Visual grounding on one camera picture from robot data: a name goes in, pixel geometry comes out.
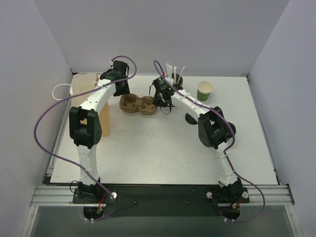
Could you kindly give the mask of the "black plastic cup lid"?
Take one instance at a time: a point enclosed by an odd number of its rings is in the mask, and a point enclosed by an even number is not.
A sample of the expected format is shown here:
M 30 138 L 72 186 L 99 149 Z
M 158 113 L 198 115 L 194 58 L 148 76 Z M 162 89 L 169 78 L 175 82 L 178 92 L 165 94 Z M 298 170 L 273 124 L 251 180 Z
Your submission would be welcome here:
M 233 131 L 234 135 L 236 134 L 236 127 L 234 124 L 228 122 L 231 130 Z M 231 130 L 226 126 L 226 132 L 227 132 L 227 138 L 230 139 L 233 137 L 233 135 L 231 134 Z

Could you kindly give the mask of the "brown pulp cup carrier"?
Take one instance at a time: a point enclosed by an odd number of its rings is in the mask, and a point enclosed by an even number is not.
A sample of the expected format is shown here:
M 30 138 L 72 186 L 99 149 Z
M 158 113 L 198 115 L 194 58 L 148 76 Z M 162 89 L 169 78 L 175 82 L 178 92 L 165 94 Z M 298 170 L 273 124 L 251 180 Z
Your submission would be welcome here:
M 158 109 L 152 97 L 138 97 L 132 93 L 121 96 L 119 107 L 126 113 L 140 112 L 144 115 L 153 115 Z

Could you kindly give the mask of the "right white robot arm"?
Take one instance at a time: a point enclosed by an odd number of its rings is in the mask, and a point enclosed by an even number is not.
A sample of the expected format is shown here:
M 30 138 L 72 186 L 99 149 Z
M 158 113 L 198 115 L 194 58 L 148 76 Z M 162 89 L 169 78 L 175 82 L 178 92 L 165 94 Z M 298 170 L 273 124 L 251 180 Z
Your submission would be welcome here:
M 155 87 L 154 104 L 158 107 L 182 108 L 187 120 L 198 125 L 198 138 L 201 143 L 210 148 L 215 160 L 219 183 L 221 186 L 234 184 L 238 177 L 230 166 L 224 153 L 229 139 L 233 137 L 234 126 L 224 120 L 219 107 L 210 108 L 192 97 L 181 86 L 170 86 L 163 78 L 157 78 L 152 85 Z

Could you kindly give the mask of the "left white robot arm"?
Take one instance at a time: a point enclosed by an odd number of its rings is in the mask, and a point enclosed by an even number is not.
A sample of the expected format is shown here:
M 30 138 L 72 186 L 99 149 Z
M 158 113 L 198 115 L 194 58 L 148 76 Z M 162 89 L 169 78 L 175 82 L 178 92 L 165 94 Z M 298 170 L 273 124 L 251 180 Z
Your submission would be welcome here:
M 96 150 L 102 137 L 99 114 L 111 96 L 129 93 L 129 66 L 122 61 L 114 61 L 109 70 L 104 72 L 93 92 L 78 107 L 69 110 L 70 138 L 73 139 L 79 154 L 80 171 L 78 189 L 88 202 L 96 203 L 101 198 L 102 188 L 97 184 L 100 176 L 97 171 Z

